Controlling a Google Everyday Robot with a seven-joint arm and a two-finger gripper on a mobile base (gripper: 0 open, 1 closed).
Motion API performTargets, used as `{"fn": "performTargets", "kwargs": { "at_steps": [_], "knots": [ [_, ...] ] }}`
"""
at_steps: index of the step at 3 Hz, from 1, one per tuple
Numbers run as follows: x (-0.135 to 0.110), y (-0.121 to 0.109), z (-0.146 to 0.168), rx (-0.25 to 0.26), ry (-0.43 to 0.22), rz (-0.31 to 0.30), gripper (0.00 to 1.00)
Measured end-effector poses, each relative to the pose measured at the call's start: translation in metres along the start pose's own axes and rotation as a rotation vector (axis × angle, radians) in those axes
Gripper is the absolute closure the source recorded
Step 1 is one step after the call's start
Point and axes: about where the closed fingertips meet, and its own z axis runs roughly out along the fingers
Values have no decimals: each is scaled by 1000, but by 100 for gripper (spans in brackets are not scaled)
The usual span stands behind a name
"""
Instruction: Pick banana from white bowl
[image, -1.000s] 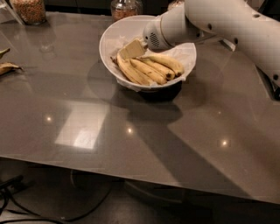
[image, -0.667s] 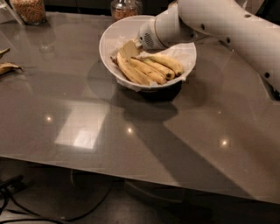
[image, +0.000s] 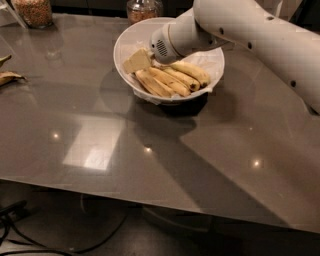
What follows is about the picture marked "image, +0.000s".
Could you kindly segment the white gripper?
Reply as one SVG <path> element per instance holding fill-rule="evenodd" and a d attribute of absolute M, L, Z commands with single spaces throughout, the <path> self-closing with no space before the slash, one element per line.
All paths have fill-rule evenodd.
<path fill-rule="evenodd" d="M 149 40 L 149 46 L 155 59 L 162 64 L 170 64 L 181 58 L 174 49 L 169 37 L 169 25 L 155 30 Z M 123 63 L 123 69 L 127 74 L 151 66 L 153 54 L 146 48 L 141 48 L 127 58 Z"/>

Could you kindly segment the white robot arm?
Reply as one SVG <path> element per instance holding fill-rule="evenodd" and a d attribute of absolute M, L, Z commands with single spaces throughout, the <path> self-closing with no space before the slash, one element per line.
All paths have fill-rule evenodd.
<path fill-rule="evenodd" d="M 194 0 L 193 6 L 147 37 L 148 48 L 129 56 L 124 72 L 170 64 L 196 52 L 238 44 L 320 110 L 320 36 L 265 11 L 255 0 Z"/>

